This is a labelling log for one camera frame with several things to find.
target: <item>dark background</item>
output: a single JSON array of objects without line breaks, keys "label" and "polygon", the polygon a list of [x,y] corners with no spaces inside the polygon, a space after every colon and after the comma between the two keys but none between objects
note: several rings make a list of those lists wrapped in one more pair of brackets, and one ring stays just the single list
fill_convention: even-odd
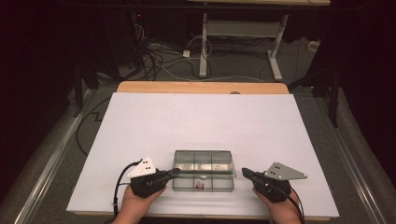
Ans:
[{"label": "dark background", "polygon": [[[332,1],[332,7],[354,6],[365,8],[361,14],[336,17],[290,16],[284,37],[286,41],[302,36],[322,40],[308,75],[328,66],[329,62],[334,63],[335,59],[342,59],[332,67],[339,66],[341,86],[350,109],[372,151],[395,184],[396,174],[392,169],[393,139],[396,137],[393,92],[396,81],[393,10],[396,7],[390,0]],[[0,74],[2,99],[5,100],[1,109],[2,200],[23,165],[69,106],[66,94],[74,85],[77,64],[91,88],[96,84],[95,71],[117,77],[117,64],[133,60],[134,44],[130,39],[134,36],[128,29],[126,13],[82,14],[59,8],[48,0],[33,4],[29,1],[3,2],[0,8]],[[238,20],[241,17],[218,16]],[[165,17],[172,22],[163,22]],[[243,18],[262,19],[247,15]],[[202,28],[199,13],[189,17],[185,13],[172,16],[146,13],[142,20],[148,31],[172,39],[182,47],[186,39],[198,35]],[[169,24],[176,26],[177,32],[167,32]],[[324,74],[310,84],[326,90],[331,76]]]}]

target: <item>person's right hand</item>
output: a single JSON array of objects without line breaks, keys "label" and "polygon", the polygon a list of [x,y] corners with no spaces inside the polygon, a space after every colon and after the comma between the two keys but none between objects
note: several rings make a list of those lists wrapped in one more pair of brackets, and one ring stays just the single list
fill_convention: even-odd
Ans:
[{"label": "person's right hand", "polygon": [[[270,211],[270,215],[274,219],[276,224],[301,224],[300,214],[297,208],[289,199],[282,203],[271,203],[255,188],[253,188],[253,192],[256,193],[257,197],[259,197],[265,203],[265,205],[267,205]],[[290,197],[297,204],[299,203],[298,197],[294,190],[291,191]]]}]

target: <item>black controller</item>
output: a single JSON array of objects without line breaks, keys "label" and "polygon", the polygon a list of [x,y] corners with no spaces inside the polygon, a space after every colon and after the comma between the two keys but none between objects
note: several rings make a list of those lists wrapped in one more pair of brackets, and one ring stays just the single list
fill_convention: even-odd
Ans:
[{"label": "black controller", "polygon": [[269,178],[264,173],[253,172],[248,168],[242,168],[242,174],[253,182],[254,188],[264,195],[271,203],[285,202],[291,194],[289,180],[276,180]]},{"label": "black controller", "polygon": [[134,195],[140,198],[147,198],[158,190],[165,188],[168,181],[176,178],[179,173],[180,169],[178,168],[170,171],[156,169],[155,174],[131,178],[131,188],[134,191]]}]

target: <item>gray carpet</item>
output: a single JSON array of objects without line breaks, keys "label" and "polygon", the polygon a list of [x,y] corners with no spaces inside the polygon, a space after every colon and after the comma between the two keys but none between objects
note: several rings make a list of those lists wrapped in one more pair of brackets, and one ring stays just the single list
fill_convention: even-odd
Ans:
[{"label": "gray carpet", "polygon": [[[282,43],[276,58],[282,76],[284,77],[284,83],[289,84],[293,80],[304,76],[314,57],[314,53],[305,48],[307,43],[305,39],[291,44]],[[230,47],[227,47],[227,42],[216,42],[212,54],[209,56],[212,70],[210,78],[216,81],[257,82],[257,79],[259,79],[265,82],[274,82],[271,68],[268,66],[266,55],[264,54],[266,49],[272,47],[271,44],[271,40],[265,39],[257,46],[236,45],[243,48],[234,49],[234,51],[229,52]],[[155,49],[158,48],[158,46],[151,46],[151,48]],[[177,55],[164,53],[161,53],[161,55],[164,61],[169,61],[178,57]],[[193,72],[197,75],[199,67],[198,61],[184,61],[192,63]],[[173,63],[164,63],[163,67]],[[120,69],[123,74],[130,71],[126,65],[122,65]],[[191,75],[191,66],[189,63],[175,64],[167,70],[172,75],[162,70],[156,75],[156,80],[180,81],[181,78],[196,80],[196,78]],[[144,75],[144,72],[141,72],[133,78],[143,77]],[[99,79],[101,81],[100,88],[93,94],[92,101],[89,104],[90,109],[100,104],[117,89],[118,83],[111,81],[103,74],[99,75]],[[361,200],[359,188],[357,188],[359,183],[356,183],[354,178],[352,178],[353,174],[349,171],[347,162],[343,159],[343,155],[340,152],[339,140],[334,137],[334,129],[329,125],[328,119],[323,113],[323,106],[327,104],[327,99],[313,98],[309,88],[297,88],[291,93],[295,96],[305,127],[318,155],[318,160],[332,190],[332,195],[340,213],[340,217],[326,223],[375,223],[372,221],[370,213],[367,212],[367,205]],[[100,118],[102,118],[106,112],[107,103],[108,102],[95,109],[95,112],[99,112]],[[18,213],[21,211],[26,199],[35,186],[53,150],[63,139],[65,131],[70,124],[74,109],[73,104],[71,104],[69,110],[64,114],[64,117],[53,128],[53,131],[43,141],[35,155],[24,167],[13,189],[1,204],[0,223],[15,222]],[[101,124],[100,121],[95,121],[94,118],[95,115],[88,115],[87,119],[82,123],[78,133],[80,144],[86,152],[89,152]],[[367,185],[373,193],[373,197],[376,198],[378,207],[383,211],[385,223],[396,223],[395,189],[362,137],[359,126],[348,111],[347,101],[342,92],[338,110],[338,123],[340,127],[337,129],[337,132],[341,134],[343,141],[345,141],[345,145],[347,148],[350,148],[350,154],[356,159],[356,164],[363,174],[363,177],[366,179]],[[67,146],[67,151],[56,172],[56,176],[50,183],[45,197],[42,201],[38,202],[39,206],[33,212],[29,220],[31,223],[104,223],[111,219],[111,216],[78,216],[65,211],[85,160],[86,157],[78,148],[76,138],[73,136]],[[146,218],[142,220],[142,223],[159,222],[164,224],[262,223],[262,221],[245,220],[224,221],[172,218]]]}]

